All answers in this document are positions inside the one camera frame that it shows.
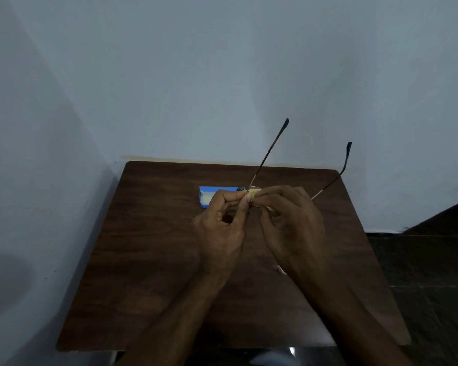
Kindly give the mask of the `person's left hand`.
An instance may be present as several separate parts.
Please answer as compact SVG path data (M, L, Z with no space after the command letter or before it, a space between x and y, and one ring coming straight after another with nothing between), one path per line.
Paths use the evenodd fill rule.
M245 234L231 233L238 195L243 192L217 191L208 208L194 218L195 231L200 240L202 270L226 280L241 256L246 236L246 228Z

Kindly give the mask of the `person's right hand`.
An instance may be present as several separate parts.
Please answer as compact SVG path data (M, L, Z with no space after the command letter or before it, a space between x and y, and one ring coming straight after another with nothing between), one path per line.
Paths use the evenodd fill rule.
M321 213L304 188L278 185L263 188L254 199L258 206L271 206L279 230L278 240L265 240L283 271L291 275L323 278L330 266Z

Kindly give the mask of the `yellow cleaning cloth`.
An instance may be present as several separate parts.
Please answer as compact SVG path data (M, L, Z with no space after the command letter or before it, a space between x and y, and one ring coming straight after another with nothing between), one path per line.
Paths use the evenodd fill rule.
M272 216L277 215L275 210L271 206L258 206L254 204L254 199L256 198L257 194L261 191L262 189L259 187L250 187L247 190L247 195L249 195L249 204L250 206L254 206L256 208L265 208Z

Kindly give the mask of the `thin-framed eyeglasses with dark tips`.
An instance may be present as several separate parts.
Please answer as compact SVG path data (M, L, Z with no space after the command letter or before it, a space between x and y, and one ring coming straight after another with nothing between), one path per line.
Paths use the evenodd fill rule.
M273 147L275 146L276 142L279 140L280 136L282 135L282 133L286 130L287 126L289 124L289 119L287 118L285 120L285 122L283 123L280 131L278 132L277 136L275 137L274 141L272 142L271 146L269 147L267 153L265 154L261 164L259 165L259 167L257 168L257 171L255 172L248 188L250 187L255 187L253 186L254 184L254 181L256 179L256 177L258 176L261 168L263 167L263 165L265 164L265 161L267 160L269 154L271 153ZM330 183L328 183L326 186L324 186L319 192L317 192L312 198L311 200L313 201L316 197L318 197L320 194L322 194L324 192L324 190L326 190L327 188L329 188L331 185L333 185L338 179L340 179L343 175L343 173L345 172L346 170L346 167L347 167L347 163L348 163L348 159L349 159L349 155L350 155L350 151L351 151L351 148L352 148L352 142L349 141L347 143L347 146L346 146L346 157L345 157L345 160L344 160L344 165L343 165L343 168L342 168L342 171L338 174L337 177L335 177Z

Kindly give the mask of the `person's right forearm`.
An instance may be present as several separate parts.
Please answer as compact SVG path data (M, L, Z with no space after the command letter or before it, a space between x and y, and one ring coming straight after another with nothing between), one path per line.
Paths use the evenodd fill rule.
M323 278L291 278L318 314L348 366L414 366L340 276L332 273Z

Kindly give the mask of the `person's left forearm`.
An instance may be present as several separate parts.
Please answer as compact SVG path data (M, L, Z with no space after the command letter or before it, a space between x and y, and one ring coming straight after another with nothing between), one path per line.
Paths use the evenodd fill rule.
M230 271L198 270L115 366L183 366Z

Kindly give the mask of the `blue eyeglasses case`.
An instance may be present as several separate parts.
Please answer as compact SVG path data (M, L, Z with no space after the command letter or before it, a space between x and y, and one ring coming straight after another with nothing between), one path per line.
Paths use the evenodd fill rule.
M201 208L208 208L211 199L219 190L238 192L246 191L246 188L237 186L199 186L199 203Z

